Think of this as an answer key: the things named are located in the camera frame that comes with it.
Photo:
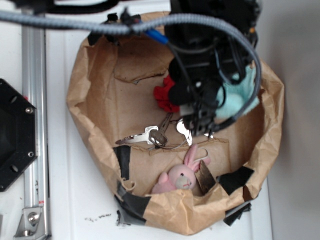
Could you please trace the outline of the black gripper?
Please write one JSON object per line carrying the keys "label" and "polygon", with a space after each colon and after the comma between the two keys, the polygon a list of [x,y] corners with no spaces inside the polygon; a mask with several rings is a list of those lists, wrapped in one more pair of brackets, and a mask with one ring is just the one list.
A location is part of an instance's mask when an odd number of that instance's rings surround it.
{"label": "black gripper", "polygon": [[169,75],[175,85],[169,100],[180,107],[185,127],[194,136],[223,130],[235,122],[231,116],[218,116],[227,105],[225,84],[234,84],[233,74],[246,76],[249,53],[221,30],[200,24],[176,24],[164,27],[168,47],[174,58]]}

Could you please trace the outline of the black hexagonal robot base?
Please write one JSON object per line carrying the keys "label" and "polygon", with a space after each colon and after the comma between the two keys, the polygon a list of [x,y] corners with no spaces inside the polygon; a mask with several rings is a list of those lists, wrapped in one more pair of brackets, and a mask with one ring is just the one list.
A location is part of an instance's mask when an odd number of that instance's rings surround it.
{"label": "black hexagonal robot base", "polygon": [[0,191],[7,191],[36,157],[36,108],[1,79]]}

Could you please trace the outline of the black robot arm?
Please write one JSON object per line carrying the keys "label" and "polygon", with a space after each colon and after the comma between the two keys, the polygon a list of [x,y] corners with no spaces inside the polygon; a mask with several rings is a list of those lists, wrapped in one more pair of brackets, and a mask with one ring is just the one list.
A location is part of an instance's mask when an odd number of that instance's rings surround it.
{"label": "black robot arm", "polygon": [[151,23],[124,11],[107,36],[145,34],[173,54],[168,100],[193,136],[235,123],[258,103],[262,67],[255,51],[256,0],[173,0]]}

